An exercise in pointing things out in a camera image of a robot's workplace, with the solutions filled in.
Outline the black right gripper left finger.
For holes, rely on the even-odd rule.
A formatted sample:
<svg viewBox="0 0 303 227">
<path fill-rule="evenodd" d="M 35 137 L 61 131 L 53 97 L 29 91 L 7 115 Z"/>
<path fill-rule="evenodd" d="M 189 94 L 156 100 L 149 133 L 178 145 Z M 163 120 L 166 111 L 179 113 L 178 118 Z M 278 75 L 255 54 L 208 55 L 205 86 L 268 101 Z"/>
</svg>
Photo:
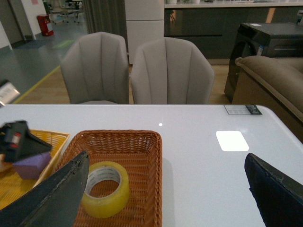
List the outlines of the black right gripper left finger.
<svg viewBox="0 0 303 227">
<path fill-rule="evenodd" d="M 71 227 L 86 187 L 89 156 L 81 152 L 0 211 L 2 227 Z"/>
</svg>

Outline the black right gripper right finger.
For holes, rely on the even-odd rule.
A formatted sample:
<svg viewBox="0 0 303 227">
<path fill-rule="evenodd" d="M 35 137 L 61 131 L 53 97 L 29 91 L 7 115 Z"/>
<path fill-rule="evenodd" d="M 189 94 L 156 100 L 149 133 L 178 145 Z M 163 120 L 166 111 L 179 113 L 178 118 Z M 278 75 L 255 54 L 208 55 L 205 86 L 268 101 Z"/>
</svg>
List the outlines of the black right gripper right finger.
<svg viewBox="0 0 303 227">
<path fill-rule="evenodd" d="M 303 185 L 253 153 L 244 162 L 250 192 L 267 227 L 303 225 Z"/>
</svg>

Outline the black other arm gripper body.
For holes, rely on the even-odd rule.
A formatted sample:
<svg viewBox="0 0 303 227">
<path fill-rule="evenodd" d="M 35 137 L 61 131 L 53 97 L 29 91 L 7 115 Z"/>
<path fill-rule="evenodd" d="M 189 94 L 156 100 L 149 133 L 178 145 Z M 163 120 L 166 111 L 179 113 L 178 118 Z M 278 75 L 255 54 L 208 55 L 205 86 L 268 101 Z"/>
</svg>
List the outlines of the black other arm gripper body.
<svg viewBox="0 0 303 227">
<path fill-rule="evenodd" d="M 27 121 L 4 123 L 0 128 L 0 153 L 5 162 L 17 162 L 30 157 L 26 138 L 29 135 Z"/>
</svg>

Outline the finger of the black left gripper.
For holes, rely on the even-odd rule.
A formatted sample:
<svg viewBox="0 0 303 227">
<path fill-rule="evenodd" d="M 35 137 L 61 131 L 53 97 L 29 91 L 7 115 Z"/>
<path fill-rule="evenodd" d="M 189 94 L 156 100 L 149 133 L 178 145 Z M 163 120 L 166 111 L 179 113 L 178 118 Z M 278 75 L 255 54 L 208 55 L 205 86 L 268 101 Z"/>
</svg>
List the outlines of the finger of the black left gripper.
<svg viewBox="0 0 303 227">
<path fill-rule="evenodd" d="M 38 138 L 31 133 L 24 133 L 21 135 L 14 162 L 39 155 L 45 152 L 50 152 L 52 145 Z"/>
</svg>

